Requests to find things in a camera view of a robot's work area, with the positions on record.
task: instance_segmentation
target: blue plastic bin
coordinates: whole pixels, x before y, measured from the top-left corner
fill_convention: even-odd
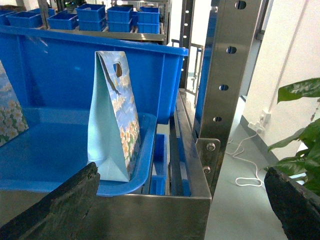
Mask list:
[[[158,24],[148,24],[138,22],[138,33],[141,34],[159,34],[160,26]]]
[[[42,26],[41,14],[32,11],[21,11],[6,16],[11,26],[21,28],[38,28]]]
[[[16,11],[12,10],[0,10],[0,25],[10,25],[6,16],[14,14]]]
[[[30,10],[28,12],[34,12],[34,13],[40,14],[41,10],[40,10],[40,8],[36,8],[36,9]],[[56,11],[53,8],[49,8],[48,14],[49,14],[49,17],[52,17],[53,15],[56,14]]]
[[[106,5],[83,4],[77,7],[79,21],[99,22],[106,17]]]
[[[157,7],[140,7],[138,11],[138,22],[141,24],[159,24],[160,12]]]
[[[150,176],[157,121],[168,123],[188,50],[11,26],[0,26],[0,48],[29,124],[0,147],[0,189],[50,192],[86,165],[95,51],[125,51],[142,139],[133,178],[100,181],[97,194],[141,188]]]
[[[131,17],[132,17],[132,25],[137,27],[138,26],[138,12],[137,11],[132,11],[131,12]]]
[[[100,21],[80,21],[79,28],[81,31],[98,31],[101,32],[107,26],[106,18]]]
[[[115,23],[128,23],[131,19],[131,7],[124,6],[113,6],[110,7],[106,12],[108,15],[109,22]]]
[[[51,29],[73,30],[78,24],[78,16],[73,13],[58,13],[48,17]]]
[[[132,19],[129,22],[108,22],[109,32],[129,33],[132,27]]]
[[[188,55],[185,48],[11,26],[0,26],[0,49],[22,107],[87,110],[95,51],[124,51],[137,110],[156,116],[160,124],[168,124],[174,113]],[[39,67],[44,62],[46,67]]]
[[[155,138],[153,169],[150,184],[150,194],[165,195],[167,179],[167,136],[157,134]]]

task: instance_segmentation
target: power outlet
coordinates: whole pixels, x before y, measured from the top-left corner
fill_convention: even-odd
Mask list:
[[[267,110],[262,110],[261,114],[260,114],[260,123],[262,125],[262,127],[266,126],[266,124],[269,122],[271,118],[271,113],[268,112]]]
[[[259,121],[256,123],[253,123],[252,121],[249,122],[248,128],[252,129],[253,131],[257,132],[258,134],[261,134],[264,131],[264,127],[261,125]]]

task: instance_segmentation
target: green leaf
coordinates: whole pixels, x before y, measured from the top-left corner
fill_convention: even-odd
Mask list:
[[[302,140],[309,148],[312,148],[314,142],[320,137],[320,118],[311,122],[301,133],[299,139]]]
[[[320,180],[319,179],[312,179],[307,181],[303,186],[306,189],[309,189],[311,192],[314,192],[318,196],[320,196]]]
[[[304,149],[304,150],[301,150],[301,151],[298,151],[295,156],[296,157],[301,157],[301,156],[307,156],[308,153],[310,153],[311,149],[310,148],[307,148],[307,149]]]
[[[320,78],[311,78],[280,87],[278,90],[278,103],[291,101],[302,97],[320,97]]]
[[[320,180],[320,139],[316,141],[309,152],[304,167],[315,179]]]
[[[288,176],[293,176],[307,171],[305,169],[305,161],[306,158],[303,156],[286,157],[278,161],[272,167],[287,174]]]
[[[289,143],[291,143],[294,140],[298,140],[301,133],[304,131],[304,128],[301,128],[300,130],[296,131],[295,134],[292,136],[287,137],[286,139],[283,139],[281,141],[278,141],[268,147],[268,152],[270,152],[272,149],[276,148],[283,148],[287,146]]]

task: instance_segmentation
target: gray floor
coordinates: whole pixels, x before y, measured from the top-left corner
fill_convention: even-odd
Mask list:
[[[248,134],[239,125],[244,102],[239,100],[230,136],[234,143],[247,138]],[[245,152],[239,157],[253,161],[262,169],[260,179],[264,179],[268,165],[251,139],[242,144]],[[227,152],[233,152],[237,146],[228,145]],[[225,155],[218,184],[212,201],[205,240],[287,240],[270,206],[265,186],[237,186],[238,177],[254,178],[253,164]]]

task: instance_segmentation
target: black object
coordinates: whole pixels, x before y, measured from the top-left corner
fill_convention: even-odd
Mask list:
[[[320,240],[320,197],[272,167],[264,184],[288,239]]]
[[[1,240],[75,240],[96,194],[100,174],[90,163],[0,228]]]

